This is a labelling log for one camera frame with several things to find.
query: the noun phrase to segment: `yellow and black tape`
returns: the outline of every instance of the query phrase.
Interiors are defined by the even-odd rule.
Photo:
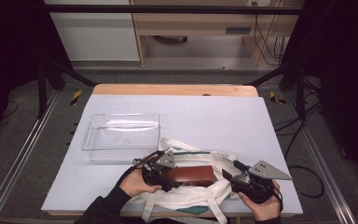
[[[278,103],[281,105],[286,105],[286,101],[285,100],[278,100],[277,98],[275,98],[275,93],[273,91],[269,92],[269,99],[271,102],[273,103]]]
[[[74,97],[72,98],[72,101],[71,101],[71,105],[76,105],[77,100],[80,97],[80,93],[81,93],[81,91],[76,91],[75,92]]]

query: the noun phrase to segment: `white tote bag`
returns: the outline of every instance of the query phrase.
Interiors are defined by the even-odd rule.
[[[220,224],[226,224],[227,219],[220,210],[219,204],[227,197],[235,198],[238,195],[231,191],[231,185],[223,177],[222,169],[233,175],[239,175],[241,171],[233,164],[238,158],[218,151],[202,151],[170,138],[161,138],[159,149],[171,150],[177,167],[212,165],[215,182],[208,188],[181,186],[168,192],[158,190],[155,193],[142,193],[141,197],[145,200],[143,220],[150,221],[153,207],[159,205],[196,215],[210,210]]]

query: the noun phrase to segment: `brown leather case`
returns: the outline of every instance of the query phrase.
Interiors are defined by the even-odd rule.
[[[214,183],[213,168],[207,166],[176,167],[165,173],[164,176],[184,186],[208,187]]]

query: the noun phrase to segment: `transparent box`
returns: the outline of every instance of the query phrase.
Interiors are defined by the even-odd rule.
[[[83,150],[92,161],[132,161],[158,149],[158,114],[94,114]]]

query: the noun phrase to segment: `white cabinet panel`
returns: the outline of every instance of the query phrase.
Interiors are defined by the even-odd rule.
[[[128,5],[128,0],[45,0],[46,4]],[[139,61],[131,14],[50,13],[71,61]]]

